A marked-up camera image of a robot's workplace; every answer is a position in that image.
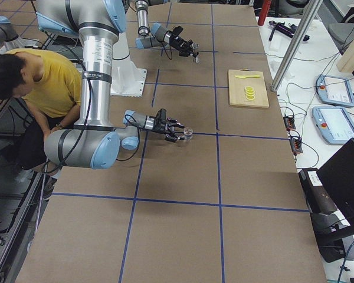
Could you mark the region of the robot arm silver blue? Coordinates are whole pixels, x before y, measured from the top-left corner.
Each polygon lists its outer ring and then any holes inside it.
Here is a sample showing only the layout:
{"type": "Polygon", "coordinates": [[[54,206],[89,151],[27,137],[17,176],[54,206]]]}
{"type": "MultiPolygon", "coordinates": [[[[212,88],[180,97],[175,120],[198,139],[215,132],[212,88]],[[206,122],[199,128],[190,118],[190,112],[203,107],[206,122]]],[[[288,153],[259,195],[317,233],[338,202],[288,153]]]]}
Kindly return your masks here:
{"type": "Polygon", "coordinates": [[[135,11],[138,23],[138,38],[135,43],[138,49],[147,49],[153,47],[174,48],[181,57],[192,57],[194,62],[198,63],[197,51],[198,44],[192,40],[185,40],[181,37],[183,28],[181,26],[173,27],[172,30],[166,29],[160,23],[155,22],[152,27],[149,26],[148,8],[150,6],[161,5],[173,1],[134,1],[135,11]]]}
{"type": "Polygon", "coordinates": [[[46,139],[49,161],[58,167],[107,169],[121,148],[138,148],[141,129],[170,142],[184,139],[174,131],[183,125],[163,108],[154,117],[125,112],[122,129],[109,120],[113,47],[127,24],[122,1],[39,1],[37,20],[44,31],[79,38],[83,47],[80,118],[73,129],[57,130],[46,139]]]}

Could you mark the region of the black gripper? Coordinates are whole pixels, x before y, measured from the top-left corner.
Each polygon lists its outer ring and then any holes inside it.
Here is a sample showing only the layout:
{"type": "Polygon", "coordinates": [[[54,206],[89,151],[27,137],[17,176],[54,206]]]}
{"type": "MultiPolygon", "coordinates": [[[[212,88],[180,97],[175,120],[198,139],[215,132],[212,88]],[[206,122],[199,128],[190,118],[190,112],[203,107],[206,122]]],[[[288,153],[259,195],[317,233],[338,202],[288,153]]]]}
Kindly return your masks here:
{"type": "Polygon", "coordinates": [[[186,41],[183,38],[172,34],[169,38],[169,45],[178,50],[179,56],[181,57],[196,58],[198,56],[198,52],[189,51],[189,49],[197,49],[199,47],[199,44],[194,43],[192,40],[186,41]]]}
{"type": "Polygon", "coordinates": [[[165,140],[168,142],[177,142],[178,140],[184,140],[184,136],[178,135],[170,131],[171,128],[174,129],[175,127],[180,129],[185,128],[183,124],[170,117],[156,117],[154,120],[152,131],[155,133],[164,134],[165,140]]]}

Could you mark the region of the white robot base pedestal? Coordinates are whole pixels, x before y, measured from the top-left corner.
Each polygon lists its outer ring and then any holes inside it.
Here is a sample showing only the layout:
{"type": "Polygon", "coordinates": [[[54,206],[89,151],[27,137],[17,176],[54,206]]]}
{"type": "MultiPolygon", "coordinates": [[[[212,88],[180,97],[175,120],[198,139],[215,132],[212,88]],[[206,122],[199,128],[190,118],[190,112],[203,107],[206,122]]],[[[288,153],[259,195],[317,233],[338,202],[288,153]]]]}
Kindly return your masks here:
{"type": "Polygon", "coordinates": [[[137,68],[131,60],[125,33],[113,46],[112,55],[112,96],[141,97],[145,86],[147,69],[137,68]]]}

